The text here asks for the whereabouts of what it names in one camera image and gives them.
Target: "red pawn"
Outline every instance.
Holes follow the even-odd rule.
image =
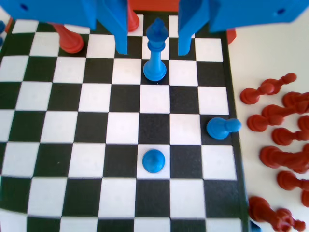
[[[282,78],[280,78],[280,80],[275,80],[275,79],[267,79],[265,81],[262,82],[262,84],[264,83],[271,83],[274,85],[275,89],[274,91],[272,91],[271,93],[268,93],[268,95],[273,95],[276,93],[279,93],[281,87],[283,85],[287,85],[293,81],[295,81],[297,79],[297,76],[295,75],[295,73],[288,73],[285,76],[283,76]]]
[[[261,115],[252,115],[247,120],[248,127],[255,132],[263,132],[267,126],[280,125],[283,122],[283,117],[280,115],[273,115],[269,118]]]
[[[293,140],[306,141],[309,140],[309,131],[291,132],[286,128],[276,128],[271,134],[272,140],[281,146],[290,145]]]
[[[309,115],[305,115],[299,118],[298,126],[302,131],[309,131]]]
[[[84,47],[84,41],[80,34],[66,29],[63,25],[52,24],[60,36],[59,44],[67,53],[78,53]]]
[[[294,105],[295,103],[309,101],[309,92],[307,93],[297,93],[297,92],[289,92],[286,93],[282,98],[282,103],[285,107],[289,107]]]
[[[284,108],[277,105],[268,105],[262,110],[264,117],[270,117],[272,115],[281,115],[286,117],[292,114],[304,114],[309,112],[309,101],[301,101],[295,105]]]
[[[270,94],[274,89],[274,85],[270,83],[262,84],[258,89],[246,88],[241,92],[240,99],[243,103],[252,105],[259,101],[260,95]]]

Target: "white table surface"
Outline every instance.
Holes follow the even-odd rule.
[[[291,24],[273,24],[237,29],[237,37],[229,46],[231,72],[234,86],[238,119],[243,123],[239,132],[242,159],[248,197],[265,198],[273,209],[288,208],[294,218],[306,222],[309,231],[309,208],[302,205],[301,190],[281,189],[276,180],[279,169],[263,165],[259,159],[262,147],[275,145],[283,151],[301,151],[305,142],[293,142],[289,146],[280,146],[271,139],[274,127],[265,132],[251,131],[246,124],[253,114],[261,114],[269,104],[282,106],[282,96],[289,92],[309,91],[309,9]],[[267,78],[279,79],[287,73],[295,73],[297,80],[284,85],[276,95],[261,96],[254,105],[245,105],[239,94],[245,88],[258,88]],[[285,118],[279,127],[297,131],[297,120],[300,115]],[[296,174],[298,178],[309,179],[309,173]],[[259,223],[263,232],[273,231],[268,223]]]

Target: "red chess piece base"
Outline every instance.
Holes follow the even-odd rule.
[[[280,149],[278,149],[277,147],[275,146],[266,146],[264,148],[262,148],[262,150],[260,151],[260,160],[261,162],[269,167],[269,168],[279,168],[280,165],[274,163],[272,160],[271,160],[271,156],[274,152],[276,151],[280,151]]]

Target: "red chess piece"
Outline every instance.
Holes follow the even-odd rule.
[[[128,1],[127,9],[128,9],[128,18],[129,18],[129,32],[132,32],[132,31],[135,31],[139,27],[140,20],[137,14],[132,10],[130,1]]]
[[[309,131],[309,115],[305,115],[299,118],[298,126],[302,131]]]
[[[286,128],[276,128],[271,134],[272,140],[281,146],[290,145],[293,140],[306,141],[309,140],[309,131],[290,132]]]
[[[260,151],[260,160],[270,168],[284,166],[303,174],[309,168],[309,152],[305,149],[307,149],[307,146],[301,152],[291,153],[283,152],[275,146],[266,146]]]
[[[268,105],[262,110],[264,117],[270,117],[272,115],[281,115],[286,117],[292,114],[304,114],[309,112],[309,101],[301,101],[295,105],[284,108],[277,105]]]
[[[289,107],[294,105],[295,103],[309,101],[309,92],[307,93],[297,93],[297,92],[289,92],[286,93],[282,98],[282,103],[285,107]]]
[[[295,81],[296,78],[297,78],[297,76],[295,75],[295,73],[288,73],[285,76],[283,76],[282,78],[280,78],[280,80],[267,79],[267,80],[263,81],[262,84],[264,84],[264,83],[273,84],[274,87],[275,87],[274,91],[272,91],[271,93],[268,93],[268,95],[273,95],[273,94],[279,93],[281,86],[287,85],[287,84]]]
[[[80,34],[66,29],[63,25],[52,24],[60,36],[59,44],[67,53],[78,53],[84,47],[84,41]]]
[[[283,117],[280,115],[273,115],[269,118],[261,115],[252,115],[247,120],[248,127],[255,132],[263,132],[268,125],[280,125],[283,122]]]
[[[246,88],[241,92],[240,99],[243,103],[252,105],[259,101],[260,95],[270,94],[274,89],[274,85],[270,83],[262,84],[258,89]]]

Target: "chess piece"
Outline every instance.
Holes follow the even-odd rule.
[[[276,144],[288,146],[293,142],[293,140],[309,140],[309,131],[296,131],[293,133],[286,128],[276,128],[272,132],[271,137]]]
[[[273,115],[269,118],[262,115],[252,115],[247,120],[248,127],[255,132],[263,132],[267,126],[280,125],[283,122],[283,117],[280,115]]]
[[[225,120],[221,117],[212,118],[206,126],[206,131],[211,138],[222,140],[231,132],[237,132],[241,128],[241,122],[236,118]]]
[[[267,79],[267,80],[263,81],[262,84],[265,84],[265,83],[273,84],[274,87],[275,87],[274,91],[272,91],[271,93],[268,93],[268,95],[273,95],[273,94],[279,93],[279,91],[280,91],[280,89],[283,85],[287,85],[291,82],[294,82],[296,79],[297,79],[297,76],[295,75],[295,73],[288,73],[285,76],[283,76],[282,78],[280,78],[280,80]]]
[[[282,103],[285,107],[292,106],[295,103],[302,101],[309,101],[309,92],[307,93],[288,92],[282,98]]]
[[[262,110],[264,117],[270,117],[272,115],[281,115],[286,117],[292,114],[304,114],[309,112],[309,101],[301,101],[293,106],[284,108],[277,105],[268,105]]]
[[[258,89],[246,88],[241,92],[240,99],[245,104],[255,104],[259,101],[261,95],[269,94],[274,89],[274,85],[270,83],[262,84]]]
[[[59,44],[62,50],[67,53],[78,53],[84,47],[84,41],[80,34],[66,29],[63,25],[54,24],[55,30],[60,36]]]
[[[160,81],[166,74],[166,66],[161,61],[161,52],[165,48],[165,40],[169,36],[169,31],[164,26],[164,22],[157,18],[146,31],[149,39],[148,48],[151,51],[150,60],[144,64],[143,72],[150,81]]]

